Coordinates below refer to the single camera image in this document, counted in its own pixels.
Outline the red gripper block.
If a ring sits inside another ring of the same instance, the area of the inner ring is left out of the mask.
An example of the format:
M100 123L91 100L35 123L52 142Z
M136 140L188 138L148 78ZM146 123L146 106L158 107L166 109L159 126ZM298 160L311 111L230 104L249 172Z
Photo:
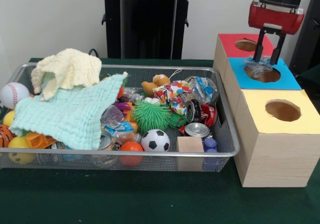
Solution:
M285 34L294 35L297 33L303 22L305 12L302 8L289 8L260 2L258 0L253 0L249 9L249 26L260 29L253 61L260 61L262 57L263 39L266 33L264 27L273 28L282 32L277 33L279 40L271 56L271 63L275 65L278 63L280 57Z

